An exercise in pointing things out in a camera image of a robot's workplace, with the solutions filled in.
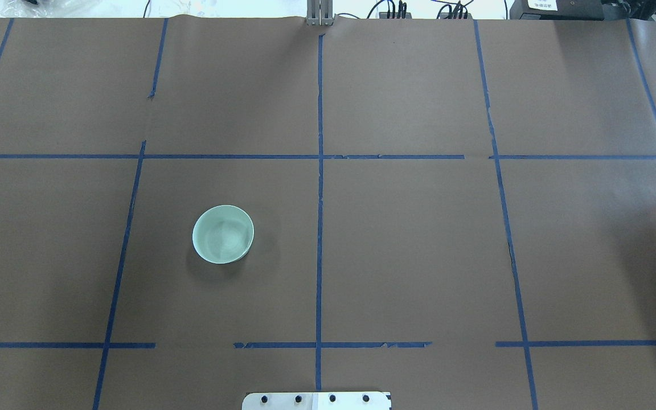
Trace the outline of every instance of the white plastic object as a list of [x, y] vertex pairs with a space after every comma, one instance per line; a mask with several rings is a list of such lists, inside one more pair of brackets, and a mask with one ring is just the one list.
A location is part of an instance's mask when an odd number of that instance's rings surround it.
[[199, 256], [218, 264], [242, 259], [254, 238], [252, 218], [234, 205], [219, 205], [204, 212], [192, 231], [192, 243]]
[[242, 410], [391, 410], [390, 392], [250, 393]]

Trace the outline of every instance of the white floor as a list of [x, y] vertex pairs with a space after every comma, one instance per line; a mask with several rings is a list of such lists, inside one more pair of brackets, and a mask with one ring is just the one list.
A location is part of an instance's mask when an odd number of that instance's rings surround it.
[[[507, 0], [508, 7], [513, 0]], [[0, 17], [140, 18], [147, 0], [39, 0], [39, 6], [24, 0], [0, 0]], [[335, 0], [335, 13], [365, 18], [374, 0]], [[409, 0], [413, 18], [435, 18], [441, 3]], [[180, 14], [222, 18], [276, 18], [304, 16], [306, 0], [151, 0], [146, 13], [152, 18]], [[505, 18], [502, 0], [474, 0], [468, 10], [476, 19]]]

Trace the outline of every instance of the light green bowl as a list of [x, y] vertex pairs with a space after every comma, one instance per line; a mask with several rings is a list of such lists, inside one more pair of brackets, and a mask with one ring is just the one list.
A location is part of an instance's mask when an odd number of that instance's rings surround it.
[[234, 205], [219, 205], [204, 212], [192, 231], [192, 242], [199, 256], [219, 264], [242, 259], [254, 238], [252, 219]]

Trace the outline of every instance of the mint green cup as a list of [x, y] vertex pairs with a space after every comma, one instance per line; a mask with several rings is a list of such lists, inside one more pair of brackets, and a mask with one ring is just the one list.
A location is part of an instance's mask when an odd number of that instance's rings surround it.
[[252, 219], [234, 205], [219, 205], [204, 212], [192, 231], [192, 243], [199, 256], [217, 264], [242, 259], [254, 238]]

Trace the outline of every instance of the sticker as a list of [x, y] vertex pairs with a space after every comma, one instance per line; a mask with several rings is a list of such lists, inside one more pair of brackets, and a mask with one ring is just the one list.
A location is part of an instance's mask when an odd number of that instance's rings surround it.
[[555, 0], [528, 0], [528, 7], [536, 10], [558, 11]]

